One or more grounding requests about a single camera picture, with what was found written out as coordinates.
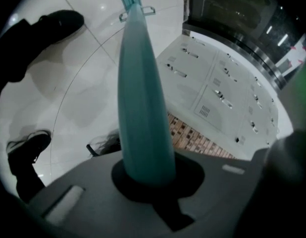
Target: wall vent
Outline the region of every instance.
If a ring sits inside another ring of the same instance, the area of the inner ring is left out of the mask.
[[[221,81],[219,80],[219,79],[217,79],[217,78],[214,78],[213,79],[213,83],[216,85],[216,86],[220,86],[220,83],[221,83]]]
[[[209,112],[210,112],[210,109],[203,105],[202,109],[199,111],[199,114],[201,114],[203,117],[207,117]]]

